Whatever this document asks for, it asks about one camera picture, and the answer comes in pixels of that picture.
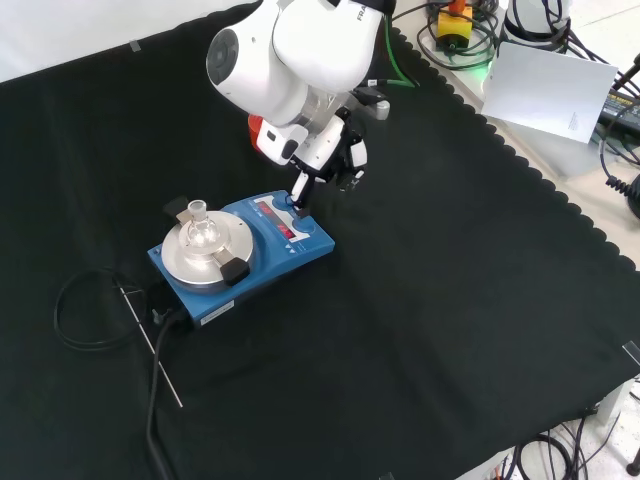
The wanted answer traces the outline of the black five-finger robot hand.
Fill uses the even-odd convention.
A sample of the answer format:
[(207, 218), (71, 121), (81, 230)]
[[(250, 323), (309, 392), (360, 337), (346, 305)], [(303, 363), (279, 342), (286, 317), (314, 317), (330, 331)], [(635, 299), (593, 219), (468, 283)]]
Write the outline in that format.
[(299, 170), (287, 203), (299, 218), (309, 215), (309, 201), (317, 183), (332, 181), (341, 191), (353, 190), (365, 174), (367, 150), (363, 136), (352, 128), (352, 112), (340, 107), (324, 130), (308, 137), (293, 157)]

